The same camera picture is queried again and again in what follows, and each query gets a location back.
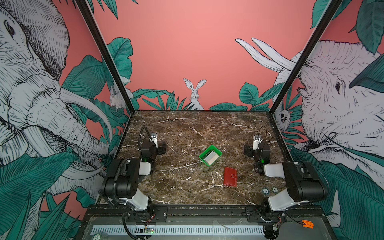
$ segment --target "red wallet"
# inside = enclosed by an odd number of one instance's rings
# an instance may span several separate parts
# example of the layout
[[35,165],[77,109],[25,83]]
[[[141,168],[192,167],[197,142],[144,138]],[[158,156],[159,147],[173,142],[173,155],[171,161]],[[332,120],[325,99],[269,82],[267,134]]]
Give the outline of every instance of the red wallet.
[[224,168],[224,185],[226,186],[237,186],[237,172],[236,169],[231,167]]

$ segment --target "tropical leaf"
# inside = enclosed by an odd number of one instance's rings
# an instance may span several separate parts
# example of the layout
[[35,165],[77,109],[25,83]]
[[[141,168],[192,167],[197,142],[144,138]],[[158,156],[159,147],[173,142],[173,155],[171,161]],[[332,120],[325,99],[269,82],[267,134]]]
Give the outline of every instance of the tropical leaf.
[[154,90],[154,89],[140,88],[133,92],[133,98],[140,98],[141,95],[144,95],[149,98],[155,98],[157,97],[157,93],[159,95],[167,94],[168,96],[171,94],[167,90]]
[[320,204],[326,215],[333,207],[336,190],[341,210],[341,233],[349,239],[379,239],[384,235],[384,190],[369,178],[342,164],[317,161],[308,152],[295,147],[290,151],[294,161],[308,161],[328,185],[328,197]]
[[301,125],[302,125],[301,122],[292,122],[292,123],[289,124],[288,127],[298,127],[298,126],[301,126]]
[[87,55],[74,67],[61,87],[86,99],[93,99],[106,82],[103,64]]
[[297,102],[297,99],[299,99],[300,97],[300,94],[297,94],[293,99],[292,101],[289,102],[288,106],[287,106],[287,109],[289,109],[290,107],[292,107],[296,102]]
[[359,157],[363,157],[363,158],[366,158],[368,160],[371,160],[372,162],[375,162],[375,163],[379,164],[380,166],[384,167],[384,157],[373,154],[373,153],[362,152],[362,151],[358,151],[358,150],[344,147],[344,146],[338,144],[337,142],[333,141],[332,139],[330,139],[328,136],[325,136],[325,137],[328,138],[328,140],[331,141],[332,143],[338,145],[339,147],[342,147],[344,150],[351,152],[351,153],[353,153]]
[[20,202],[25,202],[29,193],[33,206],[43,192],[76,160],[79,160],[79,157],[70,152],[49,157],[30,157],[24,154],[0,167],[0,195],[7,196],[0,198],[0,235],[12,227],[23,208]]
[[286,94],[286,98],[285,98],[285,109],[288,107],[289,105],[289,101],[291,100],[291,93],[292,93],[292,85],[289,87],[288,91],[287,91],[287,94]]
[[384,2],[363,0],[356,21],[356,33],[363,46],[375,54],[384,35]]
[[236,107],[236,104],[234,103],[219,103],[212,107],[210,107],[210,110],[213,111],[227,111],[230,108]]
[[168,109],[175,102],[175,91],[173,91],[167,99],[167,106],[165,109]]
[[[90,101],[95,104],[103,113],[107,116],[109,123],[113,127],[124,127],[123,123],[126,123],[129,119],[128,116],[124,114],[124,110],[119,110],[116,107],[111,107],[104,101],[100,102],[98,99],[90,99]],[[88,108],[80,107],[81,111],[94,122],[100,122],[102,126],[105,125],[104,121],[101,119],[99,115],[89,110]]]
[[9,231],[7,238],[5,240],[21,240],[23,237],[24,229],[26,222],[28,220],[29,210],[31,209],[31,195],[28,194],[28,197],[24,203],[23,209],[17,217],[14,225]]
[[269,111],[269,103],[253,106],[251,111]]
[[290,144],[293,144],[293,145],[298,144],[298,142],[296,142],[295,140],[292,140],[292,139],[286,139],[286,138],[284,138],[284,141],[285,141],[286,143],[290,143]]
[[59,225],[60,218],[63,215],[68,198],[69,195],[50,212],[48,217],[44,219],[43,223],[37,229],[32,240],[50,240],[53,239],[53,236],[55,236],[57,232],[61,232],[58,226],[61,226]]
[[251,104],[251,100],[259,97],[259,91],[255,85],[244,83],[239,92],[240,101]]
[[304,133],[303,133],[302,131],[300,131],[300,130],[298,130],[298,129],[296,129],[296,128],[293,128],[293,127],[289,127],[289,128],[287,128],[286,131],[287,131],[287,132],[296,132],[296,133],[300,133],[300,134],[304,135]]
[[286,133],[286,132],[282,132],[281,133],[284,137],[286,138],[290,138],[290,139],[303,139],[301,136],[297,135],[297,134],[294,134],[294,133]]
[[93,198],[91,198],[89,196],[89,194],[84,189],[82,189],[81,187],[78,187],[78,188],[74,189],[73,191],[75,191],[77,193],[76,200],[81,203],[82,207],[88,208],[89,205],[95,204],[96,201]]
[[118,8],[116,6],[116,0],[104,0],[105,5],[111,10],[113,15],[115,15],[116,18],[118,18]]
[[[321,16],[323,15],[323,12],[325,11],[325,8],[328,5],[329,0],[317,0],[313,6],[312,11],[312,27],[316,27],[317,23],[319,22]],[[336,10],[335,15],[333,15],[332,19],[335,19],[351,2],[351,0],[343,0],[339,6],[339,8]]]
[[276,84],[274,85],[273,87],[271,87],[270,89],[266,90],[261,96],[261,97],[265,97],[265,100],[269,100],[271,98],[273,98],[274,96],[276,96],[276,94],[279,94],[279,92],[281,91],[281,89],[283,88],[283,85],[284,83],[279,83],[279,84]]
[[143,101],[144,101],[146,104],[148,104],[149,106],[151,106],[151,107],[153,107],[153,108],[155,108],[155,109],[157,109],[157,110],[164,110],[164,109],[162,109],[161,107],[159,107],[158,105],[154,104],[153,102],[148,101],[147,99],[144,99],[144,98],[143,98]]
[[131,78],[132,62],[129,59],[133,54],[131,41],[128,38],[115,38],[107,46],[120,76]]
[[264,96],[264,97],[259,97],[259,98],[254,98],[254,99],[252,99],[252,100],[250,101],[250,104],[251,104],[252,107],[253,107],[253,106],[256,106],[256,105],[258,105],[258,104],[260,104],[260,103],[265,102],[266,100],[268,100],[268,99],[266,98],[266,96]]
[[248,110],[247,106],[235,106],[228,109],[228,111],[246,111]]
[[384,54],[363,69],[349,84],[349,88],[356,85],[384,93]]

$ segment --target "white sponge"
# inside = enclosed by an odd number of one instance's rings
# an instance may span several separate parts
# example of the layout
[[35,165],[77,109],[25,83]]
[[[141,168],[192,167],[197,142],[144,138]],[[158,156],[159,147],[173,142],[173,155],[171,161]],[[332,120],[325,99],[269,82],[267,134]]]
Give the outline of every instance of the white sponge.
[[204,161],[208,164],[208,165],[212,165],[212,163],[214,161],[216,161],[216,159],[218,159],[218,154],[215,153],[215,151],[212,151],[210,154],[208,154],[207,157],[204,158]]

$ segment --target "orange connector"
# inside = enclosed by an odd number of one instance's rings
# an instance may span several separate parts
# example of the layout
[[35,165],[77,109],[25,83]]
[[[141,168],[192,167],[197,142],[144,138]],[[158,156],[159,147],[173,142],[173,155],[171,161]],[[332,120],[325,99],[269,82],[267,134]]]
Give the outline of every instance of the orange connector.
[[311,221],[303,220],[303,227],[313,228],[313,223]]

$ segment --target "green plastic basket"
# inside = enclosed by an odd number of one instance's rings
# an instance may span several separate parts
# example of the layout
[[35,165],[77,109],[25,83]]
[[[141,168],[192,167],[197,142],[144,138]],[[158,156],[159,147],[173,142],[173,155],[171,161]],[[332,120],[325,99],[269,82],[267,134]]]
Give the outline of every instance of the green plastic basket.
[[217,155],[218,155],[218,158],[213,162],[213,163],[215,163],[220,158],[220,156],[223,154],[215,146],[213,146],[213,145],[209,146],[202,154],[199,155],[200,160],[203,161],[203,163],[205,163],[208,167],[210,167],[211,165],[206,163],[204,161],[204,158],[206,158],[208,156],[208,154],[210,154],[212,151],[215,151],[215,153],[217,153]]

